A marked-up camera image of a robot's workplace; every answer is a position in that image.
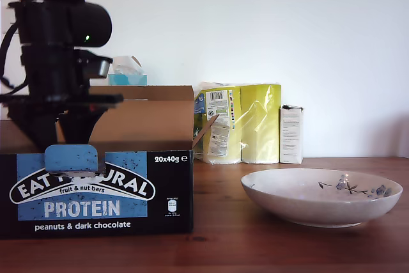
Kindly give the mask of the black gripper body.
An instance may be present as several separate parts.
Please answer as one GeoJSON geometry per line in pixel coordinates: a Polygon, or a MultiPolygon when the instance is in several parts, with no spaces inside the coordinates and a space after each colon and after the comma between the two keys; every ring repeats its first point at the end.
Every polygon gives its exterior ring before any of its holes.
{"type": "Polygon", "coordinates": [[[25,46],[22,63],[26,79],[17,89],[1,95],[1,102],[50,107],[112,106],[123,95],[91,94],[90,79],[105,79],[112,59],[83,49],[25,46]]]}

